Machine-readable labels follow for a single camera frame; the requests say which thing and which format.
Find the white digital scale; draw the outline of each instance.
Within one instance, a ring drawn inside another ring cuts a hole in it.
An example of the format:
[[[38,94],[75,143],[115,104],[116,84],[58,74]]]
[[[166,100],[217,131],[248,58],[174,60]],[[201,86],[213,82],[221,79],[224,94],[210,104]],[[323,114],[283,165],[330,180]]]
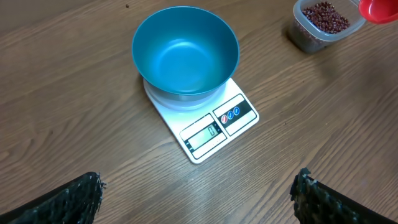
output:
[[[196,101],[171,100],[144,80],[145,91],[176,140],[195,164],[259,121],[259,114],[230,78],[212,95]]]

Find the clear plastic container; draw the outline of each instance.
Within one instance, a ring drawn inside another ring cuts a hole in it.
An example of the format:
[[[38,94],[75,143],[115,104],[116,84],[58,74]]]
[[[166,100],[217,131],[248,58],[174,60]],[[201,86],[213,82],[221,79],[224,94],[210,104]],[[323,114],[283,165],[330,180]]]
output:
[[[321,0],[298,0],[293,7],[294,20],[288,29],[288,35],[290,40],[306,53],[315,53],[327,45],[349,36],[365,23],[365,19],[358,11],[359,0],[327,1],[335,7],[336,12],[347,18],[351,25],[337,34],[328,34],[318,29],[302,12],[305,8],[320,3]]]

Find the wooden table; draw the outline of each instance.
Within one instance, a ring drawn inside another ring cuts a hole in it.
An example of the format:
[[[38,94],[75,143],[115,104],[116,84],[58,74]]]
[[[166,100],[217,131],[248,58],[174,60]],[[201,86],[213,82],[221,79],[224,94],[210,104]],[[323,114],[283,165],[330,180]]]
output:
[[[398,23],[306,55],[285,36],[295,0],[32,2],[0,0],[0,213],[92,170],[109,182],[96,223],[297,223],[307,166],[398,221]],[[233,78],[260,114],[199,166],[131,59],[138,25],[181,4],[233,28]]]

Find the red scoop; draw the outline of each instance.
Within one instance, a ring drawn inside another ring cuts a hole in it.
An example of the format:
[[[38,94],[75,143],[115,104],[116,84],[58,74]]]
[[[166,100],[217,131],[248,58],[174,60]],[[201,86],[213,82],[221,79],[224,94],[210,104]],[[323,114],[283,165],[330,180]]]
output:
[[[398,0],[361,0],[359,12],[375,24],[392,22],[398,20]]]

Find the scale button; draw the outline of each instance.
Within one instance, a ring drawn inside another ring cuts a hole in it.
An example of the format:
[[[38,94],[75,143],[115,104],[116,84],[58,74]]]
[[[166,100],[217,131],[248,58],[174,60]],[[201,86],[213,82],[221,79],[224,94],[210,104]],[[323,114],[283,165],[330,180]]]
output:
[[[223,124],[225,124],[227,121],[228,121],[228,118],[227,118],[226,115],[224,114],[224,115],[221,117],[221,122],[222,122]]]
[[[234,113],[232,111],[228,111],[228,119],[234,118]]]
[[[238,108],[237,106],[235,106],[235,108],[234,108],[234,114],[235,114],[235,115],[238,115],[240,111],[241,111],[241,110],[239,110],[239,108]]]

